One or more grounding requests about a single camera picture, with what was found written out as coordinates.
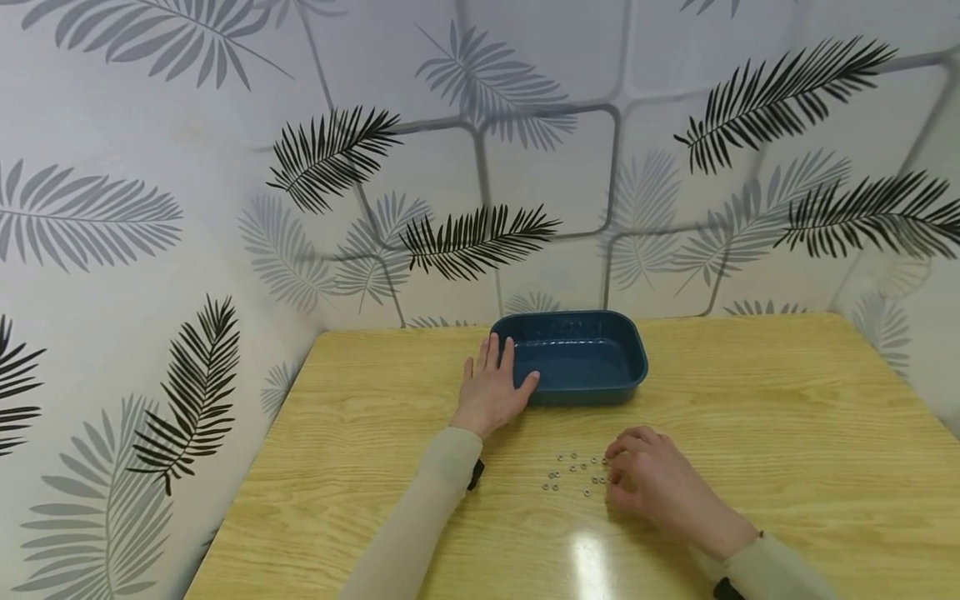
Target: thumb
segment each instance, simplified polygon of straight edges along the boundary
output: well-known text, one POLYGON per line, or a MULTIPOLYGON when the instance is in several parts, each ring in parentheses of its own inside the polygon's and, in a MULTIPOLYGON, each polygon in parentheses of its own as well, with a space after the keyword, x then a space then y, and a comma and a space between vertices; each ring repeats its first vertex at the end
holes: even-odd
POLYGON ((638 500, 637 494, 627 492, 620 484, 607 484, 607 501, 621 511, 628 513, 640 512, 640 507, 637 506, 638 500))
POLYGON ((520 387, 516 389, 517 395, 523 400, 523 403, 526 404, 527 400, 530 399, 530 394, 537 389, 537 384, 540 383, 540 372, 532 371, 527 378, 523 380, 523 383, 520 384, 520 387))

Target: tray rim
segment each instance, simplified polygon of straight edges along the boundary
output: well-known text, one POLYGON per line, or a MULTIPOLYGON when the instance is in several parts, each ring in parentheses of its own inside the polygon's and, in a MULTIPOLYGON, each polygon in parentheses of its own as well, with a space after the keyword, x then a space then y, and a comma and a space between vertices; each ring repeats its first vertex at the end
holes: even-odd
MULTIPOLYGON (((636 342, 640 346, 640 358, 643 361, 642 369, 640 374, 633 379, 630 383, 620 385, 620 386, 607 386, 607 387, 585 387, 585 388, 564 388, 560 390, 540 390, 537 389, 534 391, 534 394, 569 394, 569 393, 581 393, 581 392, 624 392, 632 390, 643 383, 643 380, 647 378, 647 374, 650 371, 650 359, 647 356, 647 349, 643 345, 643 338, 640 337, 639 329, 636 328, 636 323, 630 317, 624 315, 623 313, 617 312, 610 309, 588 309, 588 310, 558 310, 553 312, 538 312, 538 313, 515 313, 513 315, 507 315, 505 317, 500 317, 496 322, 491 325, 490 332, 496 332, 497 326, 514 319, 528 319, 531 317, 561 317, 566 315, 614 315, 617 319, 621 319, 630 324, 631 331, 634 333, 636 342)), ((500 340, 500 344, 504 344, 506 339, 500 340)))

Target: beige sleeve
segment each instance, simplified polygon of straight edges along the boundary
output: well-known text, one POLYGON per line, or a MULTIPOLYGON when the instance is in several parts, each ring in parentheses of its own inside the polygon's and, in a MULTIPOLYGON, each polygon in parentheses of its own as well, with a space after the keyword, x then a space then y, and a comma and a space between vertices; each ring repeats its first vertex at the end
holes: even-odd
POLYGON ((447 427, 420 459, 410 487, 357 562, 340 600, 414 600, 450 515, 467 492, 483 442, 447 427))
POLYGON ((691 553, 713 583, 729 577, 745 600, 836 600, 819 573, 768 533, 723 563, 699 550, 691 553))

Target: wooden table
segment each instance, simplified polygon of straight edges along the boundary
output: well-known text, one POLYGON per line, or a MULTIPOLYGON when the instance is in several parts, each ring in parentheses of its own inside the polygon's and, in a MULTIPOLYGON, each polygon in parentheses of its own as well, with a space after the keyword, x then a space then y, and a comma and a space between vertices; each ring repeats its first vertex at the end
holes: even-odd
MULTIPOLYGON (((844 320, 642 322, 650 375, 627 405, 531 409, 487 444, 423 598, 709 598, 683 550, 585 497, 625 426, 668 432, 719 494, 842 598, 960 598, 960 444, 844 320), (544 491, 547 472, 564 474, 544 491)), ((485 329, 317 340, 189 600, 334 598, 456 402, 485 329)))

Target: wallpaper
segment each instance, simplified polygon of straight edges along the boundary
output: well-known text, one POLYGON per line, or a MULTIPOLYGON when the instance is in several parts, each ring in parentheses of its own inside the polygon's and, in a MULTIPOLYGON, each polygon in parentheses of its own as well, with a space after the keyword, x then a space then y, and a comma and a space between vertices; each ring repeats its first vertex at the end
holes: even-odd
POLYGON ((960 435, 953 0, 0 15, 2 597, 182 597, 334 328, 834 311, 960 435))

